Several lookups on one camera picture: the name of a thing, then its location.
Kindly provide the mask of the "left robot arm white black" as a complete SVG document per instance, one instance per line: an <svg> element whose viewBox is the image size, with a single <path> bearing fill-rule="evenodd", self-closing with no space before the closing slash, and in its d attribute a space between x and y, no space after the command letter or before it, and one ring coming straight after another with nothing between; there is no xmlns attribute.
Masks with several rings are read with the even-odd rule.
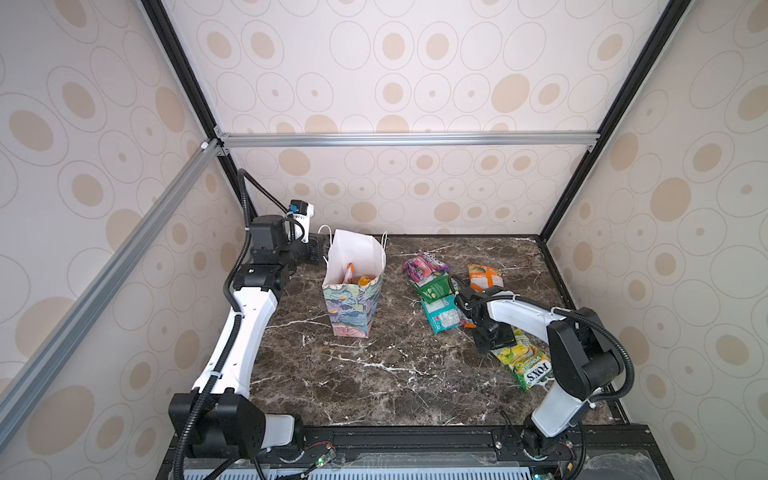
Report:
<svg viewBox="0 0 768 480"><path fill-rule="evenodd" d="M318 264L323 241L310 231L311 212L266 215L245 229L244 250L228 275L230 304L212 356L188 393L177 393L169 417L178 442L174 468L189 458L253 460L263 451L304 447L298 416L267 414L248 397L256 356L290 276Z"/></svg>

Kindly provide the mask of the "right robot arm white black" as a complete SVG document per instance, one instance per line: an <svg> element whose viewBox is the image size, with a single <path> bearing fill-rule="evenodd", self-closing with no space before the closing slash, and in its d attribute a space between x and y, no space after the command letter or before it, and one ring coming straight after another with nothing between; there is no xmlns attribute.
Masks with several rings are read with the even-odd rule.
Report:
<svg viewBox="0 0 768 480"><path fill-rule="evenodd" d="M577 423L593 403L626 396L635 369L627 349L591 309L546 309L498 286L458 290L455 305L475 325L477 350L516 343L516 328L548 345L555 384L526 418L522 439L542 446Z"/></svg>

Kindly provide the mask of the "floral paper bag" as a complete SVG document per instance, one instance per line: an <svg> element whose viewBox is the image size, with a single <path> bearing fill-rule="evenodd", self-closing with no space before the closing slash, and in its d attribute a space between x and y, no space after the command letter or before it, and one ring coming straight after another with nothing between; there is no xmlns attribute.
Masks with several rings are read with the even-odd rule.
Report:
<svg viewBox="0 0 768 480"><path fill-rule="evenodd" d="M328 235L326 274L322 283L330 324L337 337L367 338L370 334L384 284L388 235L380 238L323 225L319 234ZM343 284L345 268L355 267L355 283ZM358 286L361 276L375 277L367 286Z"/></svg>

